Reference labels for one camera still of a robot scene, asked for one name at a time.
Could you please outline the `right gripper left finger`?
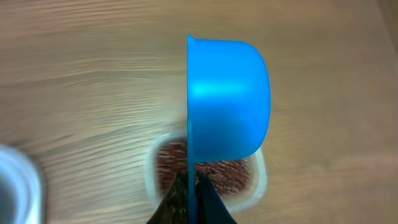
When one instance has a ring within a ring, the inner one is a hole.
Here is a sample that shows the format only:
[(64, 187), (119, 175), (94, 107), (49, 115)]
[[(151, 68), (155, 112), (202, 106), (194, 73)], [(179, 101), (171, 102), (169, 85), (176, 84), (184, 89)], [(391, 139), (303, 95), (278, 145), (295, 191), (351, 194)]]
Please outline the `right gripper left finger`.
[(188, 174), (178, 171), (168, 192), (147, 224), (187, 224)]

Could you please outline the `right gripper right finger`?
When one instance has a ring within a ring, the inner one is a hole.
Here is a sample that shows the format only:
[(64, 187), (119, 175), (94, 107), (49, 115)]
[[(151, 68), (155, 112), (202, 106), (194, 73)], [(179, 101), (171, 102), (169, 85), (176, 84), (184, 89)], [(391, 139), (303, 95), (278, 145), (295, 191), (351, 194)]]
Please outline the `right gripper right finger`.
[(198, 183), (195, 195), (197, 197), (198, 224), (237, 224), (222, 202), (208, 174), (196, 170)]

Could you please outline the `blue plastic measuring scoop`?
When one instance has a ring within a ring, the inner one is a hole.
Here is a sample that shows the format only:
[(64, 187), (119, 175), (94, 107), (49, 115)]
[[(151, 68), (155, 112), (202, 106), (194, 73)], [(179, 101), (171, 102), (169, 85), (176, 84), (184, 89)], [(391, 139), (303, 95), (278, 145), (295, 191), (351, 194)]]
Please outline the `blue plastic measuring scoop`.
[(188, 35), (189, 223), (197, 222), (194, 165), (254, 154), (266, 136), (270, 112), (267, 68), (252, 45)]

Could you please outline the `blue metal bowl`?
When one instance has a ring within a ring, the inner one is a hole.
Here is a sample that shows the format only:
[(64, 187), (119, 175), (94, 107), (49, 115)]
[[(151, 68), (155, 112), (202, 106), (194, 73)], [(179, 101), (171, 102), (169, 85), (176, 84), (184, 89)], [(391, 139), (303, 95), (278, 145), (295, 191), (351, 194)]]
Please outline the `blue metal bowl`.
[(40, 169), (23, 152), (1, 146), (1, 224), (42, 224), (45, 183)]

